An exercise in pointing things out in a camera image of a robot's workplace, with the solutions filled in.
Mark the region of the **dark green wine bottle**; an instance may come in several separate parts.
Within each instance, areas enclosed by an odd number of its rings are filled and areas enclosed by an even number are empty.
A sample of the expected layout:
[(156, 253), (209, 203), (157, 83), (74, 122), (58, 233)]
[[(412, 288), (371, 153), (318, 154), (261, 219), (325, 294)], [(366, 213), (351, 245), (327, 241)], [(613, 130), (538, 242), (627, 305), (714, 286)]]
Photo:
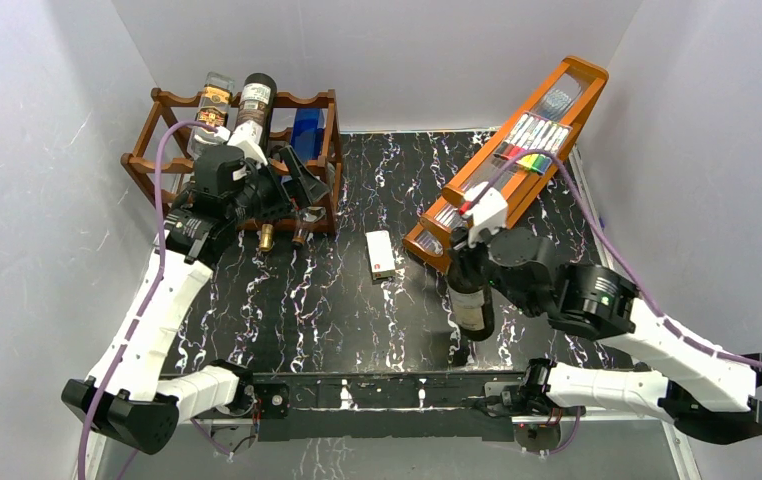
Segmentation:
[(452, 249), (449, 256), (446, 281), (454, 322), (466, 338), (487, 340), (495, 330), (491, 287), (474, 254)]

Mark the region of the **dark labelled wine bottle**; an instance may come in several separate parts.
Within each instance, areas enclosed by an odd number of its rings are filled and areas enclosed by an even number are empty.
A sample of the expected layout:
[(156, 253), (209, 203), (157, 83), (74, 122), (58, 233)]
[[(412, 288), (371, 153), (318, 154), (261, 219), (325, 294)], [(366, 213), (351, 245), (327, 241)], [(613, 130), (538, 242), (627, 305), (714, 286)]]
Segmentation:
[(276, 94), (275, 80), (265, 73), (252, 73), (245, 79), (229, 145), (238, 146), (248, 140), (266, 152)]

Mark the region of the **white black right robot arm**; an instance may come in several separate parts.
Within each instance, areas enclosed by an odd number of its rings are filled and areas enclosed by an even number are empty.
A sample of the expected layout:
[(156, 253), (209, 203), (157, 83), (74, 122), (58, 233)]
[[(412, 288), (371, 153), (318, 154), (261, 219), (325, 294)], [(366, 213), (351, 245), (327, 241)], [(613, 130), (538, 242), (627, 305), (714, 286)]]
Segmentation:
[(487, 414), (546, 414), (588, 407), (631, 412), (673, 425), (694, 439), (729, 445), (762, 435), (758, 356), (735, 362), (718, 346), (692, 340), (678, 322), (655, 315), (638, 287), (597, 264), (561, 262), (554, 243), (524, 228), (472, 234), (455, 228), (448, 292), (456, 323), (475, 341), (494, 329), (493, 298), (565, 334), (620, 350), (637, 370), (587, 370), (531, 360), (522, 380), (487, 393)]

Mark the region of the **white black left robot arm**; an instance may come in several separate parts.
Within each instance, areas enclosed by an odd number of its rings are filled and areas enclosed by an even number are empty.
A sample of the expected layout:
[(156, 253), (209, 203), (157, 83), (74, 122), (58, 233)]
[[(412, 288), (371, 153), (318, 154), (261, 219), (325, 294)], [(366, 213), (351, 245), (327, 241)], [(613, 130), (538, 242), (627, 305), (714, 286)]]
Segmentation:
[(330, 191), (294, 148), (257, 162), (240, 148), (208, 147), (194, 162), (192, 182), (159, 214), (147, 273), (111, 344), (83, 380), (70, 379), (63, 403), (93, 433), (139, 452), (162, 450), (176, 427), (217, 409), (246, 416), (260, 402), (252, 373), (227, 360), (164, 380), (162, 368), (183, 319), (245, 223), (276, 223)]

